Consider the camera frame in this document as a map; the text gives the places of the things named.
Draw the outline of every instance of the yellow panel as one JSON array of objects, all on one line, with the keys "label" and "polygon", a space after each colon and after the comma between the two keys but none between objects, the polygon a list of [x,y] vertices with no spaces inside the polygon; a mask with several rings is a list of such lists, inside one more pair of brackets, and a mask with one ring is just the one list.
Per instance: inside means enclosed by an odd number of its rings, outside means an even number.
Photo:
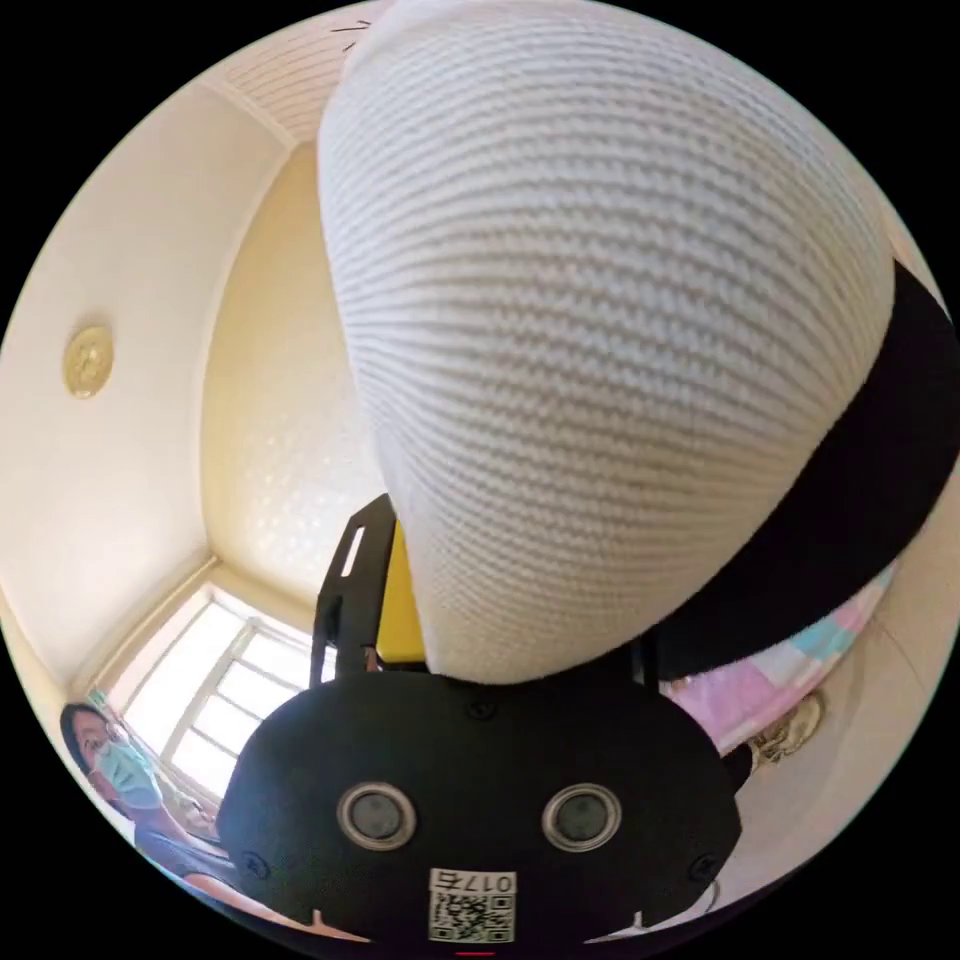
[{"label": "yellow panel", "polygon": [[383,591],[377,653],[384,663],[423,663],[423,637],[413,599],[413,581],[407,561],[407,543],[398,523],[393,535],[390,567]]}]

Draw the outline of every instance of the woman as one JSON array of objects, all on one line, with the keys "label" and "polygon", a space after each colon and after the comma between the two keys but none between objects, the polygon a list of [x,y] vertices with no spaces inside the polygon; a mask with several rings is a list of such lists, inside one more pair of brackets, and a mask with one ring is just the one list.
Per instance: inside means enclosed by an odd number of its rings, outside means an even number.
[{"label": "woman", "polygon": [[195,890],[273,923],[343,940],[362,941],[323,923],[314,911],[306,926],[240,892],[237,868],[214,843],[188,833],[163,805],[154,771],[120,728],[86,703],[68,703],[60,732],[74,762],[93,788],[134,824],[134,846],[148,860]]}]

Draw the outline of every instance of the window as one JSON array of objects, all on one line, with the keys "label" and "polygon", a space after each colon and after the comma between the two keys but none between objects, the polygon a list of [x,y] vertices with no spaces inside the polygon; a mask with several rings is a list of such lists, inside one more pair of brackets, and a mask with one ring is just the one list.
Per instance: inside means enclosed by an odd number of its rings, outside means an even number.
[{"label": "window", "polygon": [[[310,648],[307,634],[208,592],[119,712],[163,765],[219,800],[254,730],[307,688]],[[322,680],[335,658],[328,648]]]}]

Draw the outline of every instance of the screw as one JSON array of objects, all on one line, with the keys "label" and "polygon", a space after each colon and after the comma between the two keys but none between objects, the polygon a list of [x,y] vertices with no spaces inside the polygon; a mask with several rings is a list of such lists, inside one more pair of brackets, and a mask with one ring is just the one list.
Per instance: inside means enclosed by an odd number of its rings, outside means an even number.
[{"label": "screw", "polygon": [[489,700],[474,700],[467,704],[467,716],[471,720],[489,720],[496,712],[497,705]]},{"label": "screw", "polygon": [[718,858],[712,853],[705,853],[702,857],[697,857],[690,865],[687,876],[695,883],[701,883],[704,880],[712,880],[717,872]]},{"label": "screw", "polygon": [[247,873],[252,873],[258,880],[266,880],[270,876],[270,868],[260,854],[254,853],[252,850],[246,850],[242,854],[242,860],[243,869]]}]

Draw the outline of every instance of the white knit cover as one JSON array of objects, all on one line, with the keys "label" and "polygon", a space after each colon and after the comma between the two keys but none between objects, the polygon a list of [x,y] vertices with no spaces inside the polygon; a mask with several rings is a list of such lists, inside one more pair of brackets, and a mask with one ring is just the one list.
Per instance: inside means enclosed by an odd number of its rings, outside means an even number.
[{"label": "white knit cover", "polygon": [[544,676],[674,610],[790,489],[889,319],[849,154],[619,8],[397,0],[319,164],[435,672]]}]

